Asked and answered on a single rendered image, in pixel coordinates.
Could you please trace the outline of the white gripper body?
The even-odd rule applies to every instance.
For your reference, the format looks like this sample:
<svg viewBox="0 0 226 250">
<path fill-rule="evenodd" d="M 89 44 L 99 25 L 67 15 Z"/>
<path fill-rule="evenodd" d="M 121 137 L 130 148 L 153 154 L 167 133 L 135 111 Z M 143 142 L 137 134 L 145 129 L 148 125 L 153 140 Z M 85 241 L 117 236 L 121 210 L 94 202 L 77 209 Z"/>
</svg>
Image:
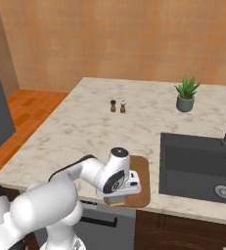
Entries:
<svg viewBox="0 0 226 250">
<path fill-rule="evenodd" d="M 138 194 L 142 190 L 140 185 L 134 187 L 124 187 L 116 190 L 113 193 L 102 193 L 98 189 L 96 190 L 96 195 L 100 198 L 106 198 L 110 202 L 119 202 L 124 200 L 127 195 Z"/>
</svg>

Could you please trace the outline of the yellow sponge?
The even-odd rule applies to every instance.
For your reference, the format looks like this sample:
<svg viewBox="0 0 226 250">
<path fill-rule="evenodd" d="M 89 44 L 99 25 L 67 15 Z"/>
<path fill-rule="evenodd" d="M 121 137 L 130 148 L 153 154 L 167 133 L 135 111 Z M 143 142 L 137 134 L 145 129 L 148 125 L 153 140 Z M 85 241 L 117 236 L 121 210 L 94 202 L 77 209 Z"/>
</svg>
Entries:
<svg viewBox="0 0 226 250">
<path fill-rule="evenodd" d="M 114 202 L 114 201 L 111 201 L 109 200 L 108 198 L 104 198 L 104 202 L 111 206 L 111 207 L 119 207 L 119 206 L 124 206 L 125 205 L 125 202 L 124 201 L 120 201 L 120 202 Z"/>
</svg>

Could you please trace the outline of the brown wooden cutting board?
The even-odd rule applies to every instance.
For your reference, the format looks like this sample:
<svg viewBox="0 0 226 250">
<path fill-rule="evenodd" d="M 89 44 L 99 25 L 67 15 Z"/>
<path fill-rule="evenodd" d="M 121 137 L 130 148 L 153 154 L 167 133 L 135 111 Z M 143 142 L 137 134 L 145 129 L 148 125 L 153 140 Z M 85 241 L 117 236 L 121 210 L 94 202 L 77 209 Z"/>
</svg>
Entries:
<svg viewBox="0 0 226 250">
<path fill-rule="evenodd" d="M 121 200 L 125 205 L 119 207 L 144 208 L 151 200 L 149 161 L 143 156 L 131 155 L 130 169 L 138 173 L 142 190 L 138 194 L 127 195 Z"/>
</svg>

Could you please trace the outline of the grey dishwasher front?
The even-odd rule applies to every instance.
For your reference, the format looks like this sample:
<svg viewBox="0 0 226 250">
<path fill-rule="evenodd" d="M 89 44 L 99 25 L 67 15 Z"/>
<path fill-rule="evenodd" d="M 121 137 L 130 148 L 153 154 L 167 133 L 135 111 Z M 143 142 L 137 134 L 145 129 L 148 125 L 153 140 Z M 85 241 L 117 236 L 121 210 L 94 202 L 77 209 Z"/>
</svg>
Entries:
<svg viewBox="0 0 226 250">
<path fill-rule="evenodd" d="M 105 204 L 82 200 L 82 217 L 112 221 L 117 217 L 116 228 L 78 222 L 74 226 L 86 250 L 134 250 L 136 210 L 110 207 Z"/>
</svg>

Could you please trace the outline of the dark wooden cupboard door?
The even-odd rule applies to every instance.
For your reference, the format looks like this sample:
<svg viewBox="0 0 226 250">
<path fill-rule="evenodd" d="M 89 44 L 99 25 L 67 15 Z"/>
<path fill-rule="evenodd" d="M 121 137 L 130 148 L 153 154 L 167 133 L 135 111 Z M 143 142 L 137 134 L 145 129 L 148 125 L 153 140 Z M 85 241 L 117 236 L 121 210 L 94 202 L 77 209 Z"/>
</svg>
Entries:
<svg viewBox="0 0 226 250">
<path fill-rule="evenodd" d="M 134 250 L 226 250 L 226 225 L 137 210 Z"/>
</svg>

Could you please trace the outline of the dark grey sink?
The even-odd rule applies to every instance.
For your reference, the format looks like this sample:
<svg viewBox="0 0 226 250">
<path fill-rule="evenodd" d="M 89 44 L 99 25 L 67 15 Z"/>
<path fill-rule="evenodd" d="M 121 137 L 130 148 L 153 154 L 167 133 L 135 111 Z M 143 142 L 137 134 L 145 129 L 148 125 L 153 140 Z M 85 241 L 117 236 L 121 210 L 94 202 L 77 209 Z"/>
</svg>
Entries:
<svg viewBox="0 0 226 250">
<path fill-rule="evenodd" d="M 226 203 L 226 147 L 221 139 L 161 133 L 158 192 Z"/>
</svg>

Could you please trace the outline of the green plant in grey pot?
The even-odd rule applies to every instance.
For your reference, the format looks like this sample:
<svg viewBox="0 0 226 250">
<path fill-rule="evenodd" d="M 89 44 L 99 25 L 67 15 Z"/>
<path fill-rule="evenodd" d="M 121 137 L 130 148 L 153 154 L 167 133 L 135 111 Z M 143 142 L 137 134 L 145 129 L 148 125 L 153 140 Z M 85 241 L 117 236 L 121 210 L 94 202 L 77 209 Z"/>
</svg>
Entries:
<svg viewBox="0 0 226 250">
<path fill-rule="evenodd" d="M 182 83 L 175 86 L 178 92 L 176 108 L 181 112 L 189 112 L 193 109 L 195 94 L 201 83 L 196 82 L 196 77 L 188 80 L 186 76 L 183 77 Z"/>
</svg>

